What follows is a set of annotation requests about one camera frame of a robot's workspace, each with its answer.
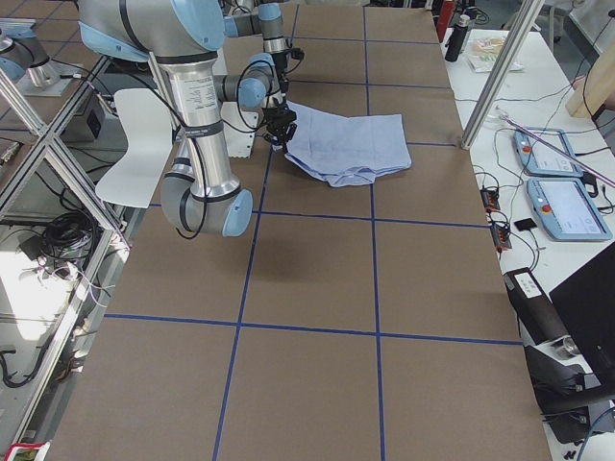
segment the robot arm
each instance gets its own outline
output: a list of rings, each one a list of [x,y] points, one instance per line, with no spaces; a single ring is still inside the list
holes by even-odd
[[[60,74],[30,28],[0,30],[0,67],[11,80],[19,80],[26,72],[34,86],[55,84]]]
[[[80,1],[86,46],[127,61],[146,62],[152,53],[169,77],[185,142],[162,183],[166,218],[179,230],[236,236],[249,224],[253,200],[231,171],[218,95],[226,89],[239,104],[266,108],[279,103],[276,92],[283,97],[271,56],[258,55],[234,87],[216,81],[212,67],[227,27],[216,0]]]

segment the blue cloth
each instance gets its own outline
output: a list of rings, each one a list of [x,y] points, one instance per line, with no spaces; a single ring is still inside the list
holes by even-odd
[[[371,184],[411,164],[401,115],[342,117],[294,103],[297,132],[286,158],[332,187]]]

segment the white desk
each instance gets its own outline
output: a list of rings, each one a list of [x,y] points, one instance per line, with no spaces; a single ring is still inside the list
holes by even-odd
[[[477,37],[505,34],[506,32],[503,31],[475,30],[472,32],[470,40]],[[538,33],[529,34],[517,61],[525,66],[525,70],[509,73],[498,98],[535,100],[555,93],[568,84],[568,80],[560,69],[559,64],[557,64],[547,44]],[[479,98],[488,77],[487,73],[474,72],[470,62],[463,55],[459,57],[457,62],[447,62],[447,71],[457,100],[477,100]],[[564,90],[555,96],[537,102],[498,101],[490,113],[497,115],[495,107],[498,106],[505,110],[513,120],[527,127],[545,127],[553,115],[553,119],[549,122],[549,128],[558,128],[565,132],[582,132],[595,128],[591,121],[587,119],[576,119],[568,115],[565,105],[572,94],[572,90],[569,92]],[[465,126],[475,103],[471,101],[457,101],[456,105],[461,123]],[[480,130],[470,154],[473,163],[496,176],[500,181],[500,185],[516,185],[518,183],[517,178],[498,166],[496,159],[494,137],[496,131],[500,128],[509,127],[503,121],[488,119]],[[500,132],[497,136],[500,164],[513,172],[520,173],[522,165],[513,151],[512,134],[513,131],[505,131]],[[568,134],[568,137],[576,152],[587,152],[606,147],[598,131]],[[603,172],[609,178],[615,178],[615,158],[610,151],[583,157],[581,160]],[[482,175],[478,175],[477,179],[478,183],[482,184]],[[485,185],[494,184],[493,180],[485,179]],[[500,190],[500,205],[503,213],[509,218],[511,223],[519,219],[532,217],[531,204],[525,185],[519,187],[516,197],[513,199],[514,192],[515,189],[512,187]],[[611,200],[615,199],[615,190],[607,188],[606,193]],[[600,197],[595,199],[595,203],[598,206],[608,205],[603,198],[602,192]],[[614,231],[615,215],[605,216],[604,220],[611,230]],[[527,232],[522,233],[523,235],[521,236],[533,246],[533,241],[527,235]],[[533,233],[536,236],[539,247],[544,247],[544,250],[540,252],[540,260],[533,273],[547,293],[612,242],[554,242],[541,229],[540,225]],[[513,248],[510,251],[503,252],[500,261],[503,273],[531,265],[532,255],[529,248],[518,239],[514,237],[511,237],[511,239]],[[561,456],[569,449],[576,449],[578,451],[578,447],[574,447],[572,444],[567,446],[559,444],[547,426],[546,432],[553,460],[561,459]],[[614,452],[615,434],[595,436],[583,454],[583,461],[612,461]]]

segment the cable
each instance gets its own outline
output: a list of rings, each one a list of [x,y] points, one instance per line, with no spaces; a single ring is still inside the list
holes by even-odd
[[[92,158],[93,160],[96,161],[100,161],[101,163],[105,163],[107,165],[114,165],[114,163],[112,161],[108,161],[108,160],[102,160],[101,158],[98,158],[97,156],[95,156],[94,154],[91,154],[88,151],[85,151],[84,149],[81,149],[79,147],[75,147],[75,146],[66,146],[68,149],[73,149],[75,151],[81,152],[83,155]]]
[[[21,381],[13,381],[12,377],[15,376],[15,373],[9,373],[9,367],[7,366],[7,361],[5,359],[6,354],[14,354],[16,353],[15,349],[0,351],[0,368],[2,368],[2,382],[5,386],[10,389],[17,389],[19,387],[23,387],[32,381],[35,377],[37,377],[38,371],[40,370],[40,365],[42,364],[42,359],[45,356],[45,353],[49,349],[52,340],[54,339],[54,333],[51,332],[45,342],[42,344],[40,348],[38,348],[38,356],[37,361],[35,363],[34,368],[30,373],[24,375],[24,379]]]
[[[245,78],[245,75],[248,73],[248,71],[255,66],[256,64],[259,63],[265,63],[269,66],[269,70],[271,71],[271,78],[274,79],[276,76],[276,72],[275,69],[273,68],[273,65],[271,65],[271,63],[269,61],[265,61],[265,60],[256,60],[253,62],[250,62],[248,65],[245,66],[245,68],[241,71],[241,74],[239,75],[239,80],[237,80],[237,86],[235,88],[234,91],[234,96],[235,96],[235,104],[237,106],[237,113],[239,114],[239,118],[241,118],[241,121],[243,122],[243,124],[248,127],[250,130],[252,130],[251,132],[248,133],[256,133],[258,130],[260,130],[263,126],[264,126],[264,119],[262,122],[260,122],[259,124],[257,124],[255,127],[250,126],[250,124],[246,121],[246,119],[243,117],[243,113],[241,113],[241,107],[239,105],[239,87],[241,86],[241,82],[243,82],[243,79]],[[269,90],[267,91],[267,94],[269,94],[271,92],[272,88],[271,88],[271,84],[269,86]],[[227,123],[227,125],[229,125],[231,128],[235,129],[235,127],[233,127],[231,124]]]
[[[585,448],[587,448],[587,443],[589,442],[589,438],[594,434],[594,430],[596,430],[598,423],[602,421],[606,415],[608,415],[609,413],[612,413],[613,411],[615,411],[615,407],[610,407],[607,410],[604,410],[603,413],[598,418],[596,418],[596,421],[594,421],[594,423],[589,427],[589,430],[587,431],[587,435],[585,436],[585,440],[583,440],[583,444],[580,446],[580,450],[578,451],[577,461],[581,461],[581,458],[583,457],[583,454],[585,453]]]
[[[556,91],[555,93],[551,93],[551,94],[546,94],[545,96],[541,96],[539,98],[536,99],[525,99],[525,98],[520,98],[520,99],[509,99],[509,98],[497,98],[495,100],[495,102],[498,101],[507,101],[510,103],[537,103],[539,101],[542,101],[543,99],[547,99],[547,98],[551,98],[552,96],[557,96],[559,93],[561,93],[562,91],[564,91],[565,89],[569,89],[570,85],[566,85],[563,88],[559,89],[558,91]],[[468,102],[468,103],[477,103],[479,100],[478,99],[456,99],[456,101],[459,102]]]
[[[100,79],[100,77],[98,77],[97,75],[93,74],[90,70],[87,70],[85,67],[81,67],[80,65],[77,65],[77,64],[71,64],[70,62],[60,61],[60,60],[57,60],[55,58],[52,58],[51,61],[57,62],[58,64],[68,65],[70,67],[75,67],[76,69],[83,70],[92,79],[96,80],[96,82],[98,82],[100,84],[100,86],[102,88],[104,88],[105,91],[107,91],[107,94],[113,94],[113,93],[111,93],[111,90],[105,85],[105,82],[103,82],[102,79]]]
[[[67,199],[66,197],[64,197],[63,193],[60,193],[58,191],[56,191],[51,185],[49,185],[49,182],[47,182],[40,174],[38,171],[35,172],[35,175],[37,175],[37,177],[40,179],[40,181],[45,185],[45,187],[47,187],[47,189],[54,194],[56,197],[58,197],[60,199],[60,205],[62,205],[62,207],[64,207],[65,209],[68,209],[70,211],[79,209],[80,207],[75,205],[74,202],[70,201],[69,199]]]
[[[595,130],[600,130],[602,128],[604,128],[606,125],[610,125],[611,123],[615,122],[615,117],[611,118],[608,122],[603,123],[601,125],[598,125],[595,128],[590,128],[589,130],[584,130],[582,132],[566,132],[566,134],[585,134],[585,133],[590,133],[590,132],[594,132]]]
[[[98,242],[98,227],[84,211],[75,210],[58,216],[42,233],[40,252],[51,261],[54,273],[57,261],[86,267]]]
[[[528,241],[525,238],[517,235],[513,231],[510,232],[510,235],[512,235],[513,237],[516,237],[517,239],[521,240],[526,245],[526,247],[528,247],[529,250],[531,251],[531,265],[529,266],[529,270],[533,271],[536,268],[536,266],[538,265],[538,259],[540,258],[540,254],[538,254],[538,255],[536,254],[536,251],[531,247],[531,245],[528,243]]]
[[[606,196],[606,186],[604,184],[602,187],[602,191],[603,191],[604,199],[608,202],[609,206],[599,206],[598,211],[603,215],[613,214],[613,212],[615,211],[615,205],[613,205],[613,202],[611,202],[611,199],[609,199]]]

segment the grid line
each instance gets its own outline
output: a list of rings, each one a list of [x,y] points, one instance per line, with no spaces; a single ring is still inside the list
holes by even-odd
[[[16,7],[12,10],[12,12],[10,12],[10,13],[8,14],[8,17],[12,17],[12,16],[15,14],[15,12],[16,12],[17,10],[19,10],[21,7],[23,7],[23,6],[25,5],[25,3],[26,3],[27,1],[28,1],[28,0],[23,0],[23,1],[19,4],[19,5],[17,5],[17,6],[16,6]]]
[[[407,45],[437,45],[440,46],[440,43],[437,41],[415,41],[415,40],[376,40],[376,39],[367,39],[367,38],[335,38],[332,36],[321,37],[321,36],[295,36],[300,40],[324,40],[324,41],[352,41],[354,43],[393,43],[393,44],[407,44]]]
[[[359,82],[328,82],[328,81],[320,81],[320,80],[301,80],[301,79],[293,79],[293,83],[319,84],[319,85],[356,85],[356,86],[366,85],[366,83],[359,83]],[[370,86],[393,87],[393,88],[451,89],[450,86],[442,86],[442,85],[404,85],[404,84],[369,84],[369,85]]]
[[[363,52],[365,56],[365,98],[367,101],[367,116],[371,115],[369,100],[369,60],[367,51],[367,18],[365,9],[363,13]],[[372,225],[372,268],[374,272],[374,324],[376,327],[376,366],[378,381],[378,415],[380,423],[380,449],[381,461],[386,461],[386,434],[384,432],[384,391],[382,388],[382,346],[381,346],[381,308],[378,288],[378,248],[376,243],[376,204],[374,199],[374,185],[369,184],[370,217]]]
[[[273,157],[273,147],[269,149],[269,158],[267,159],[267,166],[265,168],[265,174],[262,182],[262,190],[260,191],[260,203],[258,209],[262,210],[262,206],[265,201],[265,193],[267,190],[267,178],[269,176],[269,170],[271,167],[271,159]],[[252,275],[252,268],[254,267],[254,257],[257,249],[258,242],[258,230],[260,228],[260,214],[257,216],[257,223],[254,228],[254,235],[252,237],[252,248],[250,250],[250,258],[248,259],[248,267],[246,269],[246,279],[243,285],[243,292],[241,294],[241,305],[239,307],[239,314],[237,315],[237,323],[235,325],[233,348],[231,350],[231,360],[229,361],[229,370],[227,372],[227,380],[224,387],[224,396],[222,398],[222,405],[220,408],[220,417],[218,420],[218,428],[215,436],[215,444],[213,446],[212,461],[217,461],[218,453],[220,451],[220,443],[222,440],[222,430],[224,428],[224,419],[226,416],[227,404],[229,401],[229,394],[231,392],[231,382],[233,380],[234,362],[237,356],[237,348],[239,346],[239,336],[241,333],[243,312],[246,306],[246,300],[248,297],[248,288],[250,286],[250,276]]]
[[[161,204],[150,204],[151,208],[159,208]],[[442,226],[447,228],[464,228],[464,229],[489,229],[487,224],[469,224],[469,223],[448,223],[439,221],[421,221],[413,219],[396,219],[396,218],[377,218],[377,217],[361,217],[361,216],[337,216],[333,214],[305,214],[292,213],[289,211],[262,211],[253,209],[252,214],[268,215],[268,216],[286,216],[292,218],[314,218],[314,219],[337,219],[342,221],[367,221],[376,223],[394,223],[394,224],[409,224],[416,226]]]
[[[142,314],[122,314],[118,312],[105,314],[106,319],[130,320],[140,322],[164,322],[170,324],[194,324],[208,325],[212,327],[237,327],[253,328],[253,329],[274,329],[281,331],[298,331],[305,333],[327,333],[345,336],[370,336],[376,337],[375,331],[367,331],[360,329],[343,329],[343,328],[323,328],[323,327],[305,327],[297,325],[277,325],[277,324],[259,324],[254,322],[238,322],[211,320],[211,319],[194,319],[189,317],[163,317],[160,315],[142,315]],[[441,336],[437,334],[416,334],[416,333],[399,333],[391,331],[381,331],[381,338],[406,339],[416,341],[432,341],[445,343],[466,343],[466,344],[483,344],[495,346],[523,346],[521,341],[512,341],[507,339],[490,339],[490,338],[470,338],[464,336]]]

